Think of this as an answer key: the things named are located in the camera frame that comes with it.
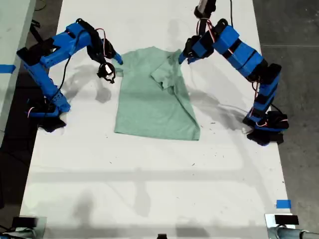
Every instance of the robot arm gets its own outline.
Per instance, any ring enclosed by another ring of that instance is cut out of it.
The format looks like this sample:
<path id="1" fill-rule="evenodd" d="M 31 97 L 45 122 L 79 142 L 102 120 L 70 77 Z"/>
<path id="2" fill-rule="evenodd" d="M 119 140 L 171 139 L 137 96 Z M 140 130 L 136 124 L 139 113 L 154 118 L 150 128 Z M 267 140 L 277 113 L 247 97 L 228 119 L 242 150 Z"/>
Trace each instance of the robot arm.
<path id="1" fill-rule="evenodd" d="M 119 64 L 122 64 L 121 56 L 107 39 L 101 40 L 98 32 L 82 19 L 67 26 L 64 32 L 29 49 L 24 47 L 17 52 L 24 67 L 49 101 L 46 106 L 37 106 L 36 109 L 32 110 L 30 116 L 57 117 L 70 110 L 69 103 L 49 78 L 46 69 L 66 59 L 69 61 L 74 53 L 84 47 L 87 47 L 91 59 L 100 63 L 98 76 L 114 83 L 115 69 L 112 64 L 106 62 L 105 57 L 114 58 Z"/>
<path id="2" fill-rule="evenodd" d="M 271 141 L 283 142 L 281 132 L 289 127 L 287 115 L 277 111 L 267 112 L 276 94 L 281 66 L 268 66 L 255 49 L 239 39 L 239 34 L 225 19 L 221 19 L 216 26 L 212 26 L 209 20 L 205 21 L 209 22 L 209 30 L 202 36 L 196 35 L 187 40 L 179 63 L 185 59 L 188 63 L 203 59 L 214 50 L 223 55 L 249 82 L 260 85 L 253 107 L 243 120 L 254 129 L 248 138 L 260 145 L 267 145 Z"/>

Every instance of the white table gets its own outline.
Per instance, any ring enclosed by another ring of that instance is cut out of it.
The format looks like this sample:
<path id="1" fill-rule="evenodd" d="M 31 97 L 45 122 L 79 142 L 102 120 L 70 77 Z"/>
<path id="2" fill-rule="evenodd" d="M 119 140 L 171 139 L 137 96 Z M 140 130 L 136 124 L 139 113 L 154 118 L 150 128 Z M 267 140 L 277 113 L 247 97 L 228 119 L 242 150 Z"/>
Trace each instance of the white table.
<path id="1" fill-rule="evenodd" d="M 0 5 L 0 64 L 16 66 L 13 74 L 0 74 L 1 147 L 20 68 L 20 59 L 16 51 L 25 45 L 35 0 L 2 0 Z"/>
<path id="2" fill-rule="evenodd" d="M 64 0 L 58 32 L 81 17 L 103 27 L 119 53 L 156 46 L 175 51 L 195 33 L 197 0 Z M 212 17 L 229 19 L 228 1 Z M 241 39 L 260 49 L 252 0 L 234 1 Z M 81 50 L 63 92 L 72 110 L 65 129 L 40 130 L 21 207 L 47 217 L 46 238 L 267 238 L 265 213 L 286 199 L 277 145 L 243 133 L 251 85 L 218 53 L 182 65 L 200 141 L 113 133 L 121 79 L 97 78 Z M 60 84 L 64 64 L 50 70 Z"/>

